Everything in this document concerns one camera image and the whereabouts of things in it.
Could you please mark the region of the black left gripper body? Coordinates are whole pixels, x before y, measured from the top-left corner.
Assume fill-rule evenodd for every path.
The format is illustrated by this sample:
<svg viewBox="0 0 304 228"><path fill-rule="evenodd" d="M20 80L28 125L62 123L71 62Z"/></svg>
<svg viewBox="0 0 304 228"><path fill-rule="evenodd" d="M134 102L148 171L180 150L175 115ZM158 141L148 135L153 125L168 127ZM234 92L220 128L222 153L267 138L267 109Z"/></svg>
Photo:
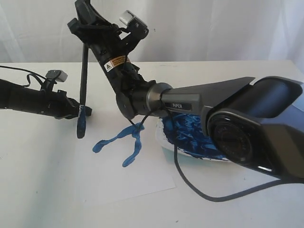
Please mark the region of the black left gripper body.
<svg viewBox="0 0 304 228"><path fill-rule="evenodd" d="M71 100L66 91L38 91L29 88L14 88L14 110L52 116L56 119L71 118Z"/></svg>

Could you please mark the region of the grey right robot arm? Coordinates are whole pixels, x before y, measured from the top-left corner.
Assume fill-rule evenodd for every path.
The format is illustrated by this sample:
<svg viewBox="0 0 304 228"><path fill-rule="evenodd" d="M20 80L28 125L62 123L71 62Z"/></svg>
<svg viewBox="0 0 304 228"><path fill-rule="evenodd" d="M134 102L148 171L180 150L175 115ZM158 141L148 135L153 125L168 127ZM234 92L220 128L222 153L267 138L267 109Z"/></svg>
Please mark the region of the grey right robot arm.
<svg viewBox="0 0 304 228"><path fill-rule="evenodd" d="M147 37L147 25L125 11L119 27L87 0L77 0L75 8L77 17L68 27L92 50L125 118L164 117L169 112L197 115L203 134L228 160L289 182L304 181L303 82L241 77L173 88L146 81L128 54Z"/></svg>

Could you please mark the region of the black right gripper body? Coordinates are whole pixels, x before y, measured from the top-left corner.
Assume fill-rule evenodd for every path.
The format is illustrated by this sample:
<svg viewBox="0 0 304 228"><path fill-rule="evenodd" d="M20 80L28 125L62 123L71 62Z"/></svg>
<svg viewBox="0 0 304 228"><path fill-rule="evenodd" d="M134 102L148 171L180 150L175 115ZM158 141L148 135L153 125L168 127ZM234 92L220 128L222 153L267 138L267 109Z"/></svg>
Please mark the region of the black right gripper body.
<svg viewBox="0 0 304 228"><path fill-rule="evenodd" d="M117 25L84 25L83 41L89 45L116 95L116 102L124 117L133 119L146 115L149 108L146 95L155 81L146 81L128 54L144 39L149 30L141 22L126 28Z"/></svg>

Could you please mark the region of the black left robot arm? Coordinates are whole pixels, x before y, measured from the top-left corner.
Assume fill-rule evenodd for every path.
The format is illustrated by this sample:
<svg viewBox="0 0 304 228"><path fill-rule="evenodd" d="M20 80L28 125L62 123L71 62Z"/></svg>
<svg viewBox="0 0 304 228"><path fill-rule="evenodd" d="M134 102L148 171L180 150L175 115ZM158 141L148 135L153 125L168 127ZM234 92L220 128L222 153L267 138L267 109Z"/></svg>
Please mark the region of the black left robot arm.
<svg viewBox="0 0 304 228"><path fill-rule="evenodd" d="M51 116L56 119L77 118L80 103L67 97L66 91L53 91L53 86L50 84L47 90L34 90L2 79L0 108Z"/></svg>

